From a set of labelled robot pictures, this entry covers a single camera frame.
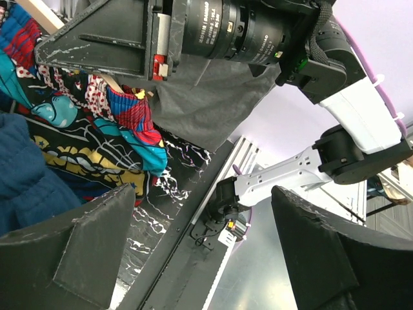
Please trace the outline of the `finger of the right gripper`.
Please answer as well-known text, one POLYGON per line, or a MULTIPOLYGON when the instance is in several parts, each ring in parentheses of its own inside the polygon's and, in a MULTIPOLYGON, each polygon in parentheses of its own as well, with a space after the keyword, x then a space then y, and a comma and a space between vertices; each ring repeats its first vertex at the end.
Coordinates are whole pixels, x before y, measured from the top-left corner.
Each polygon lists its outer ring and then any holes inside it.
POLYGON ((143 78, 147 1, 95 1, 35 48, 39 64, 143 78))

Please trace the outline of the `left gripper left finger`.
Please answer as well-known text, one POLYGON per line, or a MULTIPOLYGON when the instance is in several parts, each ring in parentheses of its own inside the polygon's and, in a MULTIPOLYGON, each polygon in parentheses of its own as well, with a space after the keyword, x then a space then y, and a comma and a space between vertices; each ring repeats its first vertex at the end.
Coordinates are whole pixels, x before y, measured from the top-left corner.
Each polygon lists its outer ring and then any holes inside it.
POLYGON ((1 309, 108 309, 135 198, 122 185, 1 237, 1 309))

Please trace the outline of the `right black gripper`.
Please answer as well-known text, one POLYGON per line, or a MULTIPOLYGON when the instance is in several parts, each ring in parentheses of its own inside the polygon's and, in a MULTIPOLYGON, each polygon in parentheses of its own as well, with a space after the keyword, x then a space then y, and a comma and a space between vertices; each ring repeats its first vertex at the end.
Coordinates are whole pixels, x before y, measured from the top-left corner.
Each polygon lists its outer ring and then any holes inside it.
POLYGON ((254 76, 284 65, 323 26, 315 1, 169 1, 169 12, 156 10, 157 47, 149 78, 166 80, 183 54, 246 63, 254 76))

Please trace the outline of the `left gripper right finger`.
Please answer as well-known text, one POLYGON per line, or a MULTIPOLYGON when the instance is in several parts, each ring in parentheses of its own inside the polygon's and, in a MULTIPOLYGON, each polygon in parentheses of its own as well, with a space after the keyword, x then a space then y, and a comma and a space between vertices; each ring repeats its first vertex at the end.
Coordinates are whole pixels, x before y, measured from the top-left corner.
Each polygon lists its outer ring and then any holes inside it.
POLYGON ((412 309, 412 241, 281 187, 271 204, 298 309, 412 309))

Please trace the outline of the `navy blue shorts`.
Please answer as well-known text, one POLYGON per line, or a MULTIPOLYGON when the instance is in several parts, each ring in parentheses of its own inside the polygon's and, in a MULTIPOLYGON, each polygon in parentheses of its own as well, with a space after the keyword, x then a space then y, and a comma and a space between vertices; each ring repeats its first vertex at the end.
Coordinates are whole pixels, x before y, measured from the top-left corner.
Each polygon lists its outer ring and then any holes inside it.
POLYGON ((30 139, 25 119, 1 114, 1 235, 82 205, 30 139))

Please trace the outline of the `colourful comic print shorts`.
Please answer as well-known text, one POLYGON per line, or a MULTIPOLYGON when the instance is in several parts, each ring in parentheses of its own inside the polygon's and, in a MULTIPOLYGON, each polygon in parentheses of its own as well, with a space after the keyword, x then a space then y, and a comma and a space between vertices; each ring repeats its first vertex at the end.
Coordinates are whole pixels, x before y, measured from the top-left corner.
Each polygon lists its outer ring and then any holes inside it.
POLYGON ((39 65, 41 37, 26 10, 1 2, 1 110, 26 119, 47 165, 81 200, 127 183, 141 203, 167 165, 145 91, 39 65))

